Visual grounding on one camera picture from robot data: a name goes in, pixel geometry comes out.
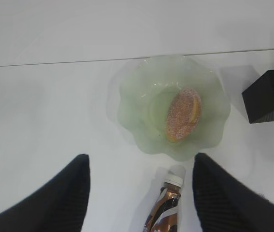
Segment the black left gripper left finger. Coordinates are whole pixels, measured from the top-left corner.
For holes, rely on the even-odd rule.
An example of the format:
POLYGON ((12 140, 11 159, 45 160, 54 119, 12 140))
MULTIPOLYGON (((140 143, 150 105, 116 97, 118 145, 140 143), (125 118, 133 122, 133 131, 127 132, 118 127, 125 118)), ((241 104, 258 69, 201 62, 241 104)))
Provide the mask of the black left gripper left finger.
POLYGON ((33 194, 0 213, 0 232, 80 232, 90 195, 89 156, 76 156, 33 194))

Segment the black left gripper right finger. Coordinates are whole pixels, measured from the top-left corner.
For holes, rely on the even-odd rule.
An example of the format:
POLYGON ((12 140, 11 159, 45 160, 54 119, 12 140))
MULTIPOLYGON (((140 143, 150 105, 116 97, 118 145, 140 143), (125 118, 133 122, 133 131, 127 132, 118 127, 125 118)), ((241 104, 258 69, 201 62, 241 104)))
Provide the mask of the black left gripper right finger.
POLYGON ((274 232, 274 204, 247 188, 207 154, 195 156, 192 190, 204 232, 274 232))

